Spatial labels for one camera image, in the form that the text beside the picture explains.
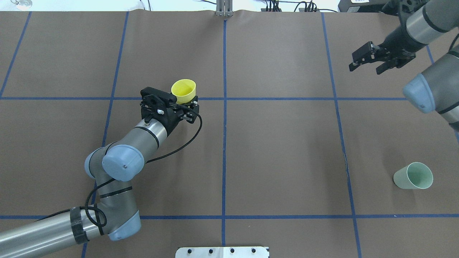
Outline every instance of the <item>green cup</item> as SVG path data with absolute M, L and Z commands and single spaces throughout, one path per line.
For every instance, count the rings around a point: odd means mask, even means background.
M 432 171 L 420 162 L 413 162 L 394 174 L 394 183 L 402 189 L 427 189 L 433 183 Z

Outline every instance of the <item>blue joint cap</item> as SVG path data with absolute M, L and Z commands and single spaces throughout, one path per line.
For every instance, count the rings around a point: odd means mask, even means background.
M 91 171 L 89 170 L 89 162 L 91 161 L 91 158 L 92 158 L 92 155 L 94 155 L 94 153 L 98 150 L 102 149 L 99 148 L 93 152 L 91 152 L 91 154 L 89 154 L 87 157 L 86 157 L 86 160 L 84 161 L 84 170 L 86 171 L 86 173 L 88 174 L 88 176 L 92 179 L 95 179 L 95 177 L 91 174 Z
M 105 172 L 116 180 L 127 182 L 145 165 L 142 153 L 136 148 L 120 144 L 112 147 L 102 159 Z
M 403 88 L 403 95 L 423 113 L 427 114 L 435 110 L 432 91 L 421 73 Z
M 133 234 L 137 233 L 141 228 L 140 215 L 137 211 L 128 221 L 126 221 L 121 227 L 117 228 L 112 233 L 108 234 L 110 240 L 117 241 L 124 238 L 128 238 Z

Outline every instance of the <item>black device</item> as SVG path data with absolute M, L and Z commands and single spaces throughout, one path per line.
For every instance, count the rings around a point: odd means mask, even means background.
M 164 126 L 168 136 L 184 119 L 194 123 L 196 114 L 199 114 L 198 96 L 195 96 L 189 103 L 177 104 L 177 97 L 172 93 L 146 87 L 140 91 L 142 102 L 140 103 L 142 119 L 150 123 L 156 119 Z
M 380 12 L 389 0 L 340 0 L 340 12 Z
M 349 64 L 352 72 L 362 64 L 383 62 L 376 73 L 381 74 L 394 67 L 401 68 L 416 58 L 416 52 L 426 44 L 414 40 L 407 30 L 408 18 L 418 11 L 428 0 L 394 0 L 384 7 L 390 15 L 398 15 L 400 26 L 390 33 L 383 43 L 373 44 L 372 41 L 365 43 L 352 53 L 353 62 Z

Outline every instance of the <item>metal plate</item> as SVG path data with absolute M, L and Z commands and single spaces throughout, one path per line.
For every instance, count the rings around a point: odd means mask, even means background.
M 175 258 L 269 258 L 269 247 L 182 247 Z

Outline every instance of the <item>blue tape line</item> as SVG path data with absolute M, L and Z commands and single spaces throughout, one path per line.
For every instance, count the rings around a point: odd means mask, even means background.
M 180 215 L 180 216 L 141 216 L 140 219 L 158 219 L 158 220 L 175 220 L 175 219 L 222 219 L 220 215 Z
M 104 129 L 104 137 L 102 138 L 102 147 L 105 146 L 105 141 L 107 139 L 107 131 L 108 131 L 108 126 L 110 124 L 110 116 L 112 114 L 113 99 L 115 98 L 116 82 L 118 80 L 119 64 L 121 62 L 121 55 L 123 53 L 124 37 L 126 35 L 126 28 L 127 28 L 127 25 L 128 25 L 128 18 L 129 18 L 129 12 L 127 11 L 126 12 L 126 17 L 124 19 L 124 28 L 123 28 L 123 35 L 121 36 L 121 44 L 119 46 L 118 60 L 117 60 L 117 63 L 116 63 L 116 70 L 115 70 L 115 77 L 113 78 L 112 94 L 110 95 L 110 104 L 108 105 L 107 120 L 105 122 L 105 129 Z
M 352 219 L 352 215 L 227 215 L 227 219 Z
M 222 101 L 224 100 L 224 98 L 218 98 L 218 97 L 203 97 L 203 98 L 199 98 L 199 100 L 201 101 Z
M 83 244 L 83 250 L 81 251 L 81 258 L 86 256 L 86 248 L 88 248 L 88 243 Z
M 431 60 L 431 63 L 435 63 L 435 61 L 433 61 L 433 57 L 432 57 L 432 52 L 430 51 L 430 47 L 429 45 L 425 46 L 425 48 L 427 49 L 427 53 L 429 54 L 429 58 Z
M 97 100 L 107 101 L 111 97 L 0 97 L 1 100 L 57 100 L 57 101 L 86 101 Z M 405 101 L 406 98 L 390 98 L 390 97 L 227 97 L 227 101 Z M 141 97 L 113 97 L 115 101 L 140 101 Z M 201 101 L 224 101 L 221 97 L 200 97 Z
M 110 100 L 110 97 L 1 97 L 3 100 L 25 100 L 25 101 L 93 101 Z
M 107 139 L 107 131 L 108 131 L 108 126 L 110 124 L 110 116 L 112 114 L 112 107 L 113 107 L 113 99 L 115 98 L 115 90 L 116 90 L 116 82 L 118 79 L 118 71 L 119 71 L 119 64 L 121 62 L 121 55 L 123 53 L 123 45 L 124 45 L 124 37 L 126 36 L 126 28 L 128 26 L 128 18 L 129 18 L 129 12 L 126 12 L 126 17 L 124 18 L 124 27 L 123 27 L 123 34 L 121 36 L 121 43 L 119 46 L 119 52 L 118 52 L 118 60 L 116 63 L 116 69 L 115 69 L 115 76 L 113 78 L 113 86 L 112 86 L 112 94 L 110 95 L 110 104 L 108 105 L 108 112 L 107 112 L 107 119 L 105 122 L 105 128 L 104 128 L 104 136 L 102 138 L 102 147 L 105 146 L 105 141 Z M 94 182 L 94 188 L 97 187 L 97 182 Z M 94 204 L 95 202 L 95 196 L 94 194 L 92 196 L 91 204 Z M 81 251 L 81 258 L 84 258 L 86 256 L 86 247 L 88 243 L 83 244 L 83 249 Z
M 341 149 L 344 155 L 344 161 L 346 164 L 346 174 L 347 174 L 347 189 L 349 193 L 349 201 L 351 203 L 351 212 L 353 216 L 353 224 L 354 224 L 354 235 L 355 235 L 355 242 L 357 246 L 357 254 L 359 258 L 362 258 L 362 250 L 360 248 L 360 239 L 358 236 L 358 227 L 357 227 L 357 219 L 355 217 L 355 206 L 354 206 L 354 197 L 352 195 L 352 185 L 351 185 L 351 177 L 349 175 L 349 165 L 347 163 L 347 154 L 346 154 L 346 146 L 344 144 L 344 135 L 341 126 L 341 116 L 338 106 L 338 98 L 336 94 L 336 86 L 335 86 L 335 77 L 333 76 L 333 67 L 331 65 L 331 56 L 330 56 L 330 48 L 328 45 L 328 36 L 327 36 L 327 28 L 325 24 L 325 16 L 321 13 L 322 16 L 322 27 L 324 29 L 324 39 L 325 39 L 325 48 L 327 50 L 327 59 L 328 59 L 328 68 L 330 71 L 330 79 L 331 79 L 331 87 L 333 89 L 333 97 L 335 98 L 335 110 L 336 110 L 336 118 L 338 120 L 338 129 L 340 132 L 340 139 L 341 139 Z
M 334 98 L 327 97 L 240 97 L 227 98 L 229 101 L 332 101 Z
M 459 218 L 459 214 L 367 214 L 356 215 L 358 219 L 397 219 L 397 218 Z
M 223 164 L 222 164 L 222 246 L 226 245 L 226 20 L 223 21 Z
M 16 59 L 17 52 L 19 51 L 19 47 L 21 46 L 21 42 L 22 42 L 22 39 L 24 38 L 24 34 L 26 33 L 27 25 L 30 21 L 31 16 L 32 16 L 32 12 L 29 12 L 26 23 L 24 24 L 24 28 L 22 28 L 21 36 L 19 37 L 19 41 L 17 42 L 16 49 L 14 50 L 14 54 L 13 54 L 13 58 L 11 59 L 10 66 L 8 67 L 8 71 L 6 72 L 5 80 L 3 80 L 3 85 L 0 89 L 0 97 L 2 97 L 3 91 L 5 91 L 6 83 L 8 82 L 8 77 L 10 76 L 11 69 L 13 68 L 14 60 Z
M 44 215 L 0 215 L 0 219 L 41 219 Z M 225 215 L 226 219 L 352 219 L 353 215 Z M 440 214 L 361 214 L 357 219 L 459 218 L 458 213 Z M 152 215 L 144 220 L 222 219 L 221 215 Z
M 141 97 L 114 97 L 113 100 L 116 101 L 140 101 Z
M 406 98 L 336 98 L 339 101 L 405 101 Z

